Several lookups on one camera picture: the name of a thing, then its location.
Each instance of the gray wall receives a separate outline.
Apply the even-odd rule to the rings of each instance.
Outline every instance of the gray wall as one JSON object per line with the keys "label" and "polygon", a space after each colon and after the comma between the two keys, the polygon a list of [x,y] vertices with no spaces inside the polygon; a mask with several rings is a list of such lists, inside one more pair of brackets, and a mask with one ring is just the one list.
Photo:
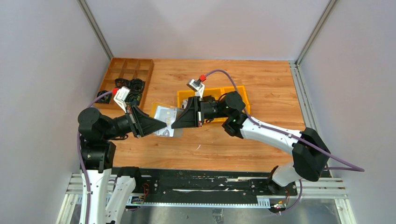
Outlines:
{"label": "gray wall", "polygon": [[0,3],[1,223],[55,223],[108,60],[77,1]]}
{"label": "gray wall", "polygon": [[394,223],[396,2],[340,0],[301,70],[359,224]]}
{"label": "gray wall", "polygon": [[113,54],[292,60],[328,0],[88,0]]}

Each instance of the red connector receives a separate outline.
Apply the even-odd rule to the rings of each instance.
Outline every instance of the red connector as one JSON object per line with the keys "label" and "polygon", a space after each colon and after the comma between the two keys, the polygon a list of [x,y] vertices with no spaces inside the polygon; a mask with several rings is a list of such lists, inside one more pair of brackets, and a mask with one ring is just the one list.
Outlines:
{"label": "red connector", "polygon": [[205,75],[201,75],[199,77],[199,80],[201,80],[201,82],[204,82],[206,80],[206,76]]}
{"label": "red connector", "polygon": [[113,97],[115,96],[115,94],[117,93],[118,90],[119,90],[119,88],[114,88],[114,89],[113,89],[113,92],[112,92]]}

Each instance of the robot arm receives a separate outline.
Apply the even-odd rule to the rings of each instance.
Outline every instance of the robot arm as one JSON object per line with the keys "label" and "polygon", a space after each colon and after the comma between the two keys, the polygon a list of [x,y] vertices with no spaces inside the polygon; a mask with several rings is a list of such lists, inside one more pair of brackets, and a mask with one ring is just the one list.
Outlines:
{"label": "robot arm", "polygon": [[81,224],[119,223],[130,194],[135,188],[142,188],[139,168],[123,167],[106,206],[107,186],[115,153],[115,145],[109,140],[124,139],[128,133],[140,138],[167,126],[149,117],[136,105],[126,105],[124,100],[128,92],[128,88],[122,87],[114,97],[125,112],[123,116],[111,119],[93,107],[83,110],[78,116],[81,154],[88,174],[82,174]]}
{"label": "robot arm", "polygon": [[172,128],[200,127],[205,120],[227,118],[222,126],[229,135],[257,140],[292,155],[293,161],[283,166],[276,166],[267,179],[266,187],[273,194],[302,178],[309,181],[319,179],[329,157],[292,138],[292,135],[297,136],[330,153],[315,130],[311,128],[306,128],[304,131],[289,130],[259,121],[242,112],[245,104],[238,92],[229,92],[218,100],[211,96],[203,97],[200,83],[200,80],[191,80],[187,84],[197,94],[188,98],[185,110],[172,124]]}

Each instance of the cable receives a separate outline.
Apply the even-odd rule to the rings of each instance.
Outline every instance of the cable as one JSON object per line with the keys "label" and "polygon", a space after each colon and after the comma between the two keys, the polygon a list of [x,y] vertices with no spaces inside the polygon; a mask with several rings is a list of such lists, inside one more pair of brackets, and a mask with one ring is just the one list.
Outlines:
{"label": "cable", "polygon": [[148,183],[144,183],[144,185],[147,185],[147,193],[144,194],[144,196],[147,196],[150,191],[150,185]]}
{"label": "cable", "polygon": [[[91,107],[96,101],[98,101],[99,99],[101,99],[102,97],[105,97],[109,94],[112,94],[111,91],[103,93],[102,95],[96,97],[92,103],[90,103],[88,105],[87,108]],[[86,187],[87,187],[87,206],[86,206],[86,211],[85,211],[85,223],[88,224],[89,223],[89,208],[91,207],[91,183],[89,182],[89,177],[88,177],[88,172],[85,168],[85,164],[84,164],[84,160],[83,160],[83,156],[81,154],[81,145],[80,145],[80,132],[77,131],[77,154],[78,154],[78,160],[80,161],[80,166],[81,169],[84,173],[85,176],[85,183],[86,183]]]}
{"label": "cable", "polygon": [[[141,198],[135,198],[135,199],[132,199],[132,203],[140,203],[140,204],[143,205],[144,204],[144,200],[141,199]],[[125,208],[125,211],[137,211],[137,210],[139,210],[141,208],[142,208],[141,206],[139,206],[137,208],[134,208],[134,209],[126,209]]]}
{"label": "cable", "polygon": [[144,195],[144,200],[146,200],[146,187],[143,185],[143,195]]}
{"label": "cable", "polygon": [[287,205],[287,204],[289,204],[290,193],[289,193],[289,190],[287,188],[285,188],[285,189],[287,191],[287,194],[286,194],[286,205]]}
{"label": "cable", "polygon": [[226,93],[224,93],[223,95],[221,95],[221,96],[219,97],[218,101],[220,101],[221,98],[223,98],[223,96],[225,96],[227,93],[228,93],[228,92],[226,92]]}
{"label": "cable", "polygon": [[[205,75],[205,77],[208,77],[210,74],[212,74],[212,73],[214,73],[214,72],[217,72],[217,71],[223,72],[223,73],[230,79],[231,84],[232,84],[232,85],[234,86],[234,88],[235,88],[235,91],[237,91],[237,92],[239,93],[238,88],[237,88],[236,85],[235,85],[235,82],[233,81],[233,79],[231,78],[231,76],[230,76],[226,71],[224,71],[224,70],[215,69],[215,70],[213,70],[213,71],[208,72],[208,73]],[[295,135],[293,135],[293,134],[291,134],[291,133],[288,133],[288,132],[286,132],[286,131],[279,130],[279,129],[277,129],[277,128],[269,127],[269,126],[262,125],[262,124],[258,123],[257,121],[255,121],[255,120],[250,116],[250,114],[248,113],[248,111],[246,110],[246,108],[244,108],[243,110],[245,111],[245,114],[247,115],[247,117],[249,118],[249,120],[250,120],[253,124],[255,124],[255,125],[257,125],[257,126],[260,126],[260,127],[264,127],[264,128],[269,129],[269,130],[271,130],[271,131],[275,131],[275,132],[278,132],[278,133],[282,133],[282,134],[284,134],[284,135],[288,135],[288,136],[290,136],[290,137],[292,137],[292,138],[294,138],[294,139],[296,139],[296,140],[298,140],[298,141],[300,141],[300,142],[303,142],[304,144],[306,144],[306,145],[308,145],[308,146],[310,146],[310,147],[312,147],[312,148],[318,150],[319,152],[325,154],[326,156],[328,156],[328,157],[330,157],[330,158],[332,158],[332,159],[334,159],[334,160],[336,160],[336,161],[338,161],[338,162],[340,162],[340,163],[342,163],[342,164],[344,164],[344,165],[350,167],[350,168],[346,168],[346,167],[345,167],[345,168],[344,168],[344,167],[329,167],[329,169],[351,170],[351,171],[364,172],[364,169],[363,169],[363,168],[358,167],[358,166],[356,166],[356,165],[354,165],[354,164],[351,164],[351,163],[349,163],[349,162],[347,162],[347,161],[345,161],[345,160],[343,160],[343,159],[340,159],[340,158],[338,158],[337,156],[334,156],[334,155],[332,155],[332,154],[326,152],[325,150],[319,148],[318,146],[315,146],[314,144],[310,143],[309,141],[307,141],[307,140],[305,140],[305,139],[302,139],[302,138],[300,138],[300,137],[298,137],[298,136],[295,136]]]}
{"label": "cable", "polygon": [[[210,71],[210,72],[206,73],[206,74],[205,74],[205,77],[208,77],[209,75],[211,75],[211,74],[213,74],[214,72],[217,72],[217,71],[218,71],[218,72],[224,73],[224,74],[228,77],[228,79],[231,81],[231,84],[232,84],[233,87],[235,88],[235,91],[237,91],[237,92],[239,93],[238,88],[236,87],[235,82],[233,81],[233,79],[231,78],[231,76],[230,76],[226,71],[224,71],[224,70],[215,69],[215,70],[213,70],[213,71]],[[288,132],[286,132],[286,131],[279,130],[279,129],[274,128],[274,127],[269,127],[269,126],[266,126],[266,125],[262,125],[262,124],[256,122],[256,121],[253,120],[253,118],[250,116],[250,114],[248,113],[248,111],[246,110],[246,108],[243,108],[243,110],[245,111],[245,114],[247,115],[247,117],[249,118],[249,120],[250,120],[253,124],[255,124],[255,125],[257,125],[257,126],[260,126],[260,127],[267,128],[267,129],[269,129],[269,130],[272,130],[272,131],[275,131],[275,132],[278,132],[278,133],[282,133],[282,134],[291,136],[292,138],[294,138],[294,139],[296,139],[296,140],[298,140],[298,141],[303,142],[304,144],[306,144],[306,145],[308,145],[308,146],[310,146],[310,147],[312,147],[312,148],[318,150],[319,152],[321,152],[321,153],[327,155],[328,157],[330,157],[330,158],[332,158],[332,159],[334,159],[334,160],[336,160],[336,161],[338,161],[338,162],[340,162],[340,163],[342,163],[342,164],[344,164],[344,165],[349,166],[349,168],[348,168],[348,167],[328,167],[328,168],[327,168],[328,170],[333,169],[333,170],[350,170],[350,171],[364,172],[364,169],[363,169],[363,168],[358,167],[358,166],[356,166],[356,165],[354,165],[354,164],[351,164],[351,163],[349,163],[349,162],[347,162],[347,161],[345,161],[345,160],[342,160],[342,159],[338,158],[337,156],[331,155],[330,153],[328,153],[328,152],[326,152],[325,150],[319,148],[318,146],[315,146],[314,144],[308,142],[308,141],[305,140],[305,139],[302,139],[302,138],[300,138],[300,137],[297,137],[297,136],[295,136],[295,135],[293,135],[293,134],[291,134],[291,133],[288,133]],[[300,201],[301,196],[302,196],[302,193],[303,193],[303,185],[302,185],[301,180],[299,180],[299,181],[300,181],[300,194],[298,195],[297,200],[296,200],[289,208],[287,208],[286,210],[284,210],[283,213],[285,213],[285,212],[291,210],[292,208],[294,208],[294,206],[297,205],[297,202]],[[269,214],[269,215],[267,215],[267,216],[265,216],[265,217],[269,217],[269,216],[276,215],[276,214],[277,214],[277,213],[271,213],[271,214]]]}
{"label": "cable", "polygon": [[124,137],[120,137],[120,138],[114,138],[114,139],[110,139],[110,140],[112,140],[112,141],[121,141],[121,140],[125,140],[125,139],[127,139],[129,137],[129,135],[124,135]]}

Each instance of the wooden tabletop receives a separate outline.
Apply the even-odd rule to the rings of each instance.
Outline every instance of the wooden tabletop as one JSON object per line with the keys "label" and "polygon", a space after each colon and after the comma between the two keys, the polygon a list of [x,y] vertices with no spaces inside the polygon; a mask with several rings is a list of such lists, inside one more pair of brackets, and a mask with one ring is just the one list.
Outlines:
{"label": "wooden tabletop", "polygon": [[[153,102],[177,106],[176,91],[188,90],[190,79],[213,69],[226,70],[237,85],[246,87],[252,116],[276,126],[304,130],[287,61],[155,59],[143,111],[150,113]],[[214,73],[205,85],[213,88],[231,83],[223,73]],[[101,112],[110,117],[123,115],[121,110]],[[291,160],[285,152],[265,143],[229,136],[221,123],[185,128],[181,138],[130,136],[114,143],[114,166],[270,171]]]}

